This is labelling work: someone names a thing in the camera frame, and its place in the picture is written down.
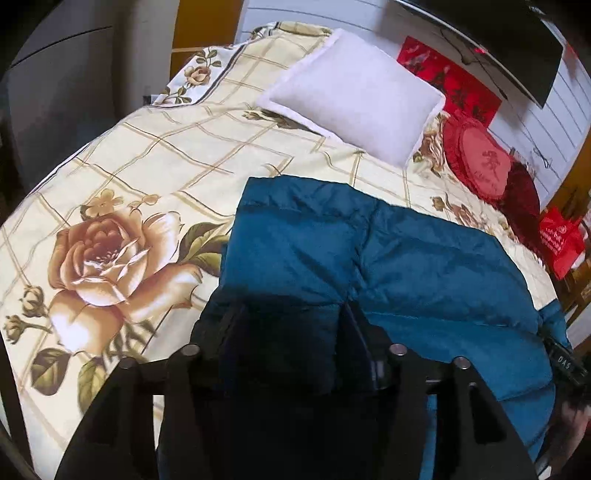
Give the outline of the person's right hand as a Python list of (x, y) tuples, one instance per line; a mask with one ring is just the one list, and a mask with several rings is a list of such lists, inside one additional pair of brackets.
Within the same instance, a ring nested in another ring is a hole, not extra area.
[(550, 465), (554, 473), (561, 470), (574, 454), (587, 431), (590, 422), (590, 406), (573, 406), (562, 403), (559, 415), (559, 433)]

